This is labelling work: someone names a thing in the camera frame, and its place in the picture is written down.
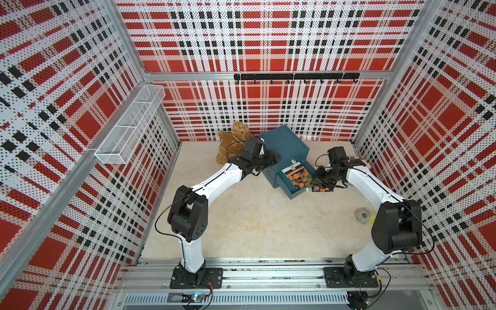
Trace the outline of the orange flower seed bag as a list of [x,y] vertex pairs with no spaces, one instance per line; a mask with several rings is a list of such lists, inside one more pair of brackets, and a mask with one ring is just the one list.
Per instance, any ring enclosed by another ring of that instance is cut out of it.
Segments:
[[311,187],[312,192],[333,192],[333,188],[329,189],[327,187],[321,188],[319,186],[313,185]]

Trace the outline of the orange marigold seed bag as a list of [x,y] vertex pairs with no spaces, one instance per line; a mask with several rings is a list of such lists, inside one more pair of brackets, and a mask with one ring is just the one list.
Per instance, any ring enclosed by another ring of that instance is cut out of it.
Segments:
[[282,169],[285,178],[290,182],[291,189],[300,190],[305,189],[311,185],[312,176],[304,165],[296,161],[290,166]]

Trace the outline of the teal drawer cabinet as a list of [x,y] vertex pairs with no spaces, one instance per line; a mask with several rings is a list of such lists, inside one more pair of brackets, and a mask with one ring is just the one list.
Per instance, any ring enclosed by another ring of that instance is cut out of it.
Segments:
[[276,174],[289,167],[292,161],[306,161],[309,147],[287,126],[283,125],[260,135],[269,150],[280,155],[280,161],[263,171],[273,188],[280,187]]

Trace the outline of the teal bottom drawer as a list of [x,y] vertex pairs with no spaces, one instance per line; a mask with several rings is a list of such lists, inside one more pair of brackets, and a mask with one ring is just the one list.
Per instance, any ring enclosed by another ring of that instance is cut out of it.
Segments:
[[308,161],[292,160],[289,165],[276,173],[276,184],[290,200],[311,188],[315,169]]

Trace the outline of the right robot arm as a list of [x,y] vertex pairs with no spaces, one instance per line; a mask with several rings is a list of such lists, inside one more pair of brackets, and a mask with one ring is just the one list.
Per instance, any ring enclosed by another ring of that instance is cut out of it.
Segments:
[[393,192],[369,170],[364,161],[347,156],[343,147],[328,150],[329,165],[320,166],[313,185],[333,190],[341,182],[360,191],[376,212],[370,241],[362,250],[346,259],[349,275],[363,275],[376,270],[390,256],[407,252],[422,243],[422,214],[419,203]]

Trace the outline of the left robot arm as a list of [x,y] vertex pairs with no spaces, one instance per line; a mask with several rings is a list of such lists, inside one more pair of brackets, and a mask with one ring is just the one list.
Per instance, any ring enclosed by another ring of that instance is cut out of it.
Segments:
[[280,160],[279,153],[269,149],[263,138],[252,137],[217,173],[193,187],[178,188],[167,222],[180,241],[184,270],[195,275],[205,266],[201,237],[208,225],[209,206],[232,185],[249,175],[258,176]]

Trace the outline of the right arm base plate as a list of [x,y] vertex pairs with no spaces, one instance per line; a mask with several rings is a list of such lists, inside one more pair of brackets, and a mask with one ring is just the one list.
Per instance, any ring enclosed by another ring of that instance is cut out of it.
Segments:
[[374,271],[360,272],[353,267],[325,267],[324,280],[327,288],[378,288]]

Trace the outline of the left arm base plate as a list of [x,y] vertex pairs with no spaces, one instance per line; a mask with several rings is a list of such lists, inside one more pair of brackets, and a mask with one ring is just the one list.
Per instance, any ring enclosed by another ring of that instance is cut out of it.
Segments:
[[222,268],[201,268],[196,273],[190,273],[179,266],[173,271],[169,287],[171,289],[219,289],[222,287],[222,282]]

